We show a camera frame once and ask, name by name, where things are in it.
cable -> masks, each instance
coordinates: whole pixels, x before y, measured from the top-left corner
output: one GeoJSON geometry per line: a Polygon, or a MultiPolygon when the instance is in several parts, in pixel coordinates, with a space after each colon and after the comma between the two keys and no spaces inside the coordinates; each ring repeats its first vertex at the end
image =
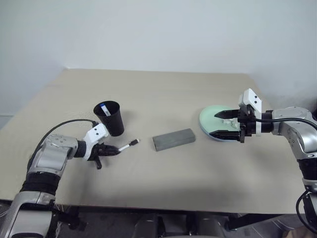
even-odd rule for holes
{"type": "Polygon", "coordinates": [[[287,225],[285,225],[284,223],[282,223],[280,220],[277,220],[282,226],[285,226],[287,229],[291,229],[291,230],[293,230],[293,229],[295,229],[294,227],[289,227],[289,226],[287,226],[287,225]]]}
{"type": "Polygon", "coordinates": [[[32,163],[33,163],[33,160],[34,160],[36,154],[38,153],[38,151],[42,148],[42,144],[43,144],[44,140],[46,139],[46,137],[47,137],[49,134],[51,134],[55,129],[59,128],[60,126],[65,125],[65,124],[67,124],[67,123],[75,122],[75,121],[89,121],[89,122],[91,122],[91,123],[93,124],[93,127],[96,126],[96,125],[98,125],[98,122],[96,122],[96,121],[94,121],[94,120],[90,120],[90,119],[73,119],[73,120],[64,121],[64,122],[62,122],[62,123],[60,123],[60,124],[54,126],[52,129],[50,129],[50,130],[42,137],[42,139],[40,140],[40,142],[39,142],[38,145],[36,146],[36,148],[35,148],[35,150],[34,150],[32,156],[31,156],[31,158],[30,158],[30,160],[29,160],[29,162],[28,162],[27,170],[30,169],[30,167],[31,167],[31,165],[32,165],[32,163]]]}
{"type": "Polygon", "coordinates": [[[302,118],[279,118],[279,119],[258,119],[255,118],[258,122],[281,122],[281,121],[300,121],[303,123],[306,123],[308,125],[311,125],[313,128],[317,130],[317,125],[310,120],[302,119],[302,118]]]}
{"type": "Polygon", "coordinates": [[[0,213],[0,218],[2,218],[2,217],[4,217],[4,216],[6,216],[6,215],[7,215],[7,213],[8,213],[8,210],[6,210],[6,211],[4,211],[4,212],[0,213]]]}
{"type": "Polygon", "coordinates": [[[304,224],[304,226],[310,230],[312,233],[317,234],[317,230],[315,230],[314,228],[312,228],[309,224],[307,224],[304,219],[302,218],[301,214],[299,213],[299,204],[301,202],[301,200],[303,199],[303,197],[308,193],[309,191],[305,190],[305,192],[303,192],[303,194],[297,199],[296,202],[296,213],[297,216],[299,218],[299,220],[301,220],[301,222],[304,224]]]}
{"type": "Polygon", "coordinates": [[[275,222],[275,221],[272,221],[281,231],[283,231],[283,229],[275,222]]]}
{"type": "Polygon", "coordinates": [[[254,228],[254,226],[252,226],[252,228],[253,228],[253,230],[254,230],[261,238],[264,238],[264,237],[260,234],[260,232],[258,232],[258,231],[254,228]]]}
{"type": "Polygon", "coordinates": [[[61,227],[61,222],[58,222],[57,227],[56,227],[56,231],[55,231],[55,238],[58,238],[58,236],[59,236],[60,227],[61,227]]]}

pen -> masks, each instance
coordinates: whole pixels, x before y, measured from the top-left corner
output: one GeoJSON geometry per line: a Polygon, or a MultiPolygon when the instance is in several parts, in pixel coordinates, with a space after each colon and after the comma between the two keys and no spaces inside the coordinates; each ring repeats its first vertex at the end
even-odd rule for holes
{"type": "Polygon", "coordinates": [[[100,103],[100,107],[101,107],[101,109],[103,110],[103,112],[105,113],[105,115],[106,115],[107,117],[111,116],[111,114],[110,114],[108,108],[105,106],[104,103],[100,103]]]}
{"type": "Polygon", "coordinates": [[[121,152],[122,150],[125,150],[126,148],[129,148],[132,145],[136,145],[137,143],[140,142],[140,139],[135,139],[133,141],[131,141],[129,144],[122,146],[121,148],[119,148],[118,150],[121,152]]]}

table surface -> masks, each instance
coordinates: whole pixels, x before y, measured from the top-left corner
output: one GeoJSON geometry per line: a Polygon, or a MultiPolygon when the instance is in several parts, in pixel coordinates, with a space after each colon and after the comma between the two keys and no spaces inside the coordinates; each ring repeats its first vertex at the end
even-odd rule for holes
{"type": "MultiPolygon", "coordinates": [[[[120,70],[65,70],[0,131],[0,199],[13,199],[40,138],[68,120],[97,119],[93,107],[120,103],[125,132],[106,142],[141,142],[114,157],[94,162],[69,160],[57,203],[238,213],[295,213],[304,190],[298,164],[282,136],[247,137],[246,143],[218,142],[199,128],[209,105],[238,108],[239,95],[254,89],[245,74],[171,73],[120,70]],[[152,137],[191,128],[196,141],[156,152],[152,137]]],[[[56,130],[81,139],[89,122],[56,130]]]]}

mint green plate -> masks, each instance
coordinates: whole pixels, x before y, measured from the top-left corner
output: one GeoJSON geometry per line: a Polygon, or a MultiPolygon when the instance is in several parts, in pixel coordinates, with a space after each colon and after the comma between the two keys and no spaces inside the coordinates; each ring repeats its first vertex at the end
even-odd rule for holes
{"type": "Polygon", "coordinates": [[[202,110],[202,112],[199,115],[199,125],[204,133],[206,133],[209,137],[212,139],[218,140],[218,141],[235,141],[235,140],[222,140],[215,138],[211,135],[209,135],[210,132],[213,132],[215,130],[238,130],[237,128],[234,128],[231,126],[231,124],[224,124],[223,120],[220,118],[215,118],[214,115],[218,112],[221,112],[223,110],[232,110],[232,108],[222,105],[214,105],[214,106],[208,106],[202,110]]]}

gray block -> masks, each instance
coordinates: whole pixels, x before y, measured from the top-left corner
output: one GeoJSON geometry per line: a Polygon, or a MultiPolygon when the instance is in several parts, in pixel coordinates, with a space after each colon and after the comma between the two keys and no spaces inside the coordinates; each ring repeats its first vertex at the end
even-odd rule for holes
{"type": "Polygon", "coordinates": [[[175,146],[192,143],[196,140],[191,129],[179,130],[153,137],[156,151],[169,149],[175,146]]]}

